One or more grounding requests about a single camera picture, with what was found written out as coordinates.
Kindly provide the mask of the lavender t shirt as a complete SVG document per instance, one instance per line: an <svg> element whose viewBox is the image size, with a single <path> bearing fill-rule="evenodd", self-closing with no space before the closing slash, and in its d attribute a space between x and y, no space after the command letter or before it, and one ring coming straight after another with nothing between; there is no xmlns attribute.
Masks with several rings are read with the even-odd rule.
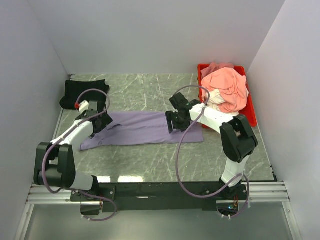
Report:
<svg viewBox="0 0 320 240"><path fill-rule="evenodd" d="M109 112L112 122L93 138L85 139L79 149L90 150L102 146L136 146L147 144L178 144L183 132L169 133L164 112Z"/></svg>

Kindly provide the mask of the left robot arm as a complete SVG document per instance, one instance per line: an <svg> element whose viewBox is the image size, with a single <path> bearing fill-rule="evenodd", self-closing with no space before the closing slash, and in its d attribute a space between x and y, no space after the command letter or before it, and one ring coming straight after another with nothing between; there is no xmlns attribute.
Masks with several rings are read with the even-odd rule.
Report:
<svg viewBox="0 0 320 240"><path fill-rule="evenodd" d="M88 201L100 195L96 176L76 171L74 151L79 150L87 138L93 138L112 123L106 103L83 101L79 104L80 115L72 126L51 142L42 142L36 148L33 181L49 188L53 193L64 189L82 191Z"/></svg>

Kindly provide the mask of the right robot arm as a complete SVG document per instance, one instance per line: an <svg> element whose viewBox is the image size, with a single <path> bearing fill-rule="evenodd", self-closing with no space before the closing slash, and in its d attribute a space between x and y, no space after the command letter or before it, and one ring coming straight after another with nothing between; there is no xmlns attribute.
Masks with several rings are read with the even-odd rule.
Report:
<svg viewBox="0 0 320 240"><path fill-rule="evenodd" d="M243 114L237 116L223 113L208 107L197 99L188 101L184 95L177 92L169 99L175 111L165 113L168 132L173 130L183 132L178 144L175 160L175 172L178 183L185 193L198 198L206 199L218 194L230 200L237 194L237 187L242 178L246 178L245 166L258 146L258 140L252 127ZM220 178L223 183L218 190L207 195L197 195L184 186L179 175L179 156L184 138L195 124L202 124L220 134L223 152L227 157L224 172Z"/></svg>

